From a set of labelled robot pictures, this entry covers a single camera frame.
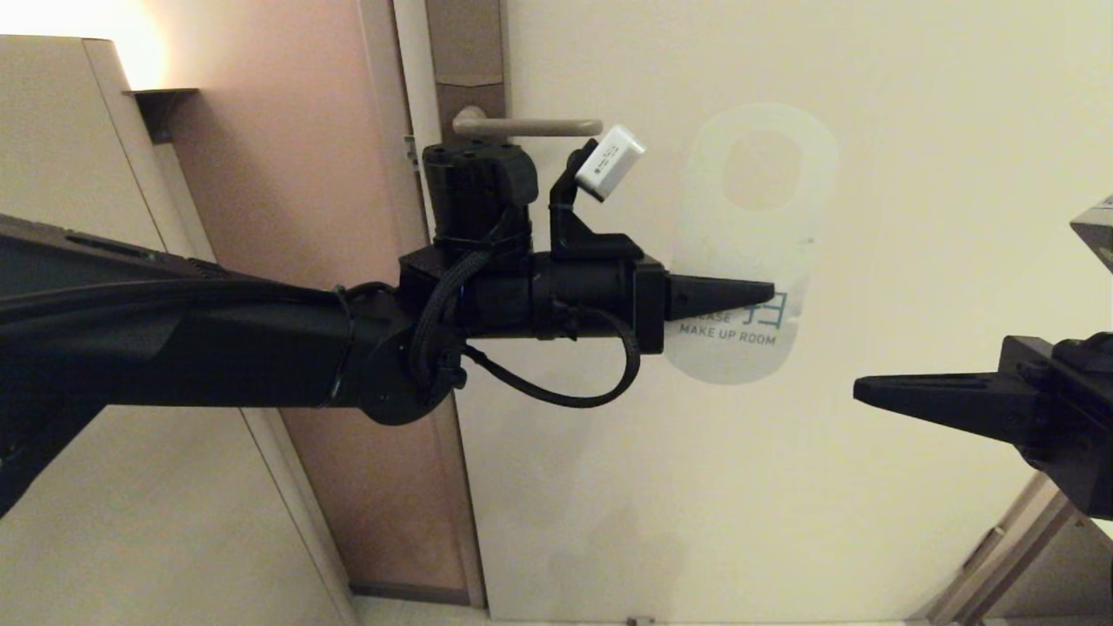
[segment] white door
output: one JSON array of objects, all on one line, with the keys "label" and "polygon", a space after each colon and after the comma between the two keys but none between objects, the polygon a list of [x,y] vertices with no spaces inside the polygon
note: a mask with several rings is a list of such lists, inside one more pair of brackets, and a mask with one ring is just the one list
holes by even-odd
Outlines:
[{"label": "white door", "polygon": [[[515,117],[600,117],[648,146],[605,205],[581,199],[590,226],[806,305],[767,352],[672,336],[592,411],[473,372],[457,401],[492,615],[920,613],[1032,470],[853,383],[992,371],[1006,334],[1107,327],[1107,275],[1067,222],[1113,193],[1109,3],[503,4]],[[582,141],[519,143],[543,199]],[[564,392],[622,369],[617,341],[481,343]]]}]

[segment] door handle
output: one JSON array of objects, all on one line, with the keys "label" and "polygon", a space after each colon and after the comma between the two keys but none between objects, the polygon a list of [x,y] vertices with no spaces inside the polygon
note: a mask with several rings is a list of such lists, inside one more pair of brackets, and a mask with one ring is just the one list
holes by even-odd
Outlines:
[{"label": "door handle", "polygon": [[591,137],[603,131],[599,119],[500,119],[466,106],[452,120],[462,137]]}]

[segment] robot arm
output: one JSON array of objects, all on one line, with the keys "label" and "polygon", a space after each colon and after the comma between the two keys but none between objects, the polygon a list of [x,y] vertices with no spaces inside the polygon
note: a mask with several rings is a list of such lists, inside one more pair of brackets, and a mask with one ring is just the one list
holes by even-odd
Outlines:
[{"label": "robot arm", "polygon": [[[552,245],[532,251],[536,170],[516,146],[424,155],[434,244],[400,260],[398,286],[318,291],[0,216],[0,515],[106,404],[357,407],[404,424],[466,381],[469,356],[540,400],[590,408],[663,350],[663,324],[768,301],[768,283],[676,276],[630,237],[573,212],[573,153],[551,193]],[[615,389],[540,389],[472,338],[617,336]]]}]

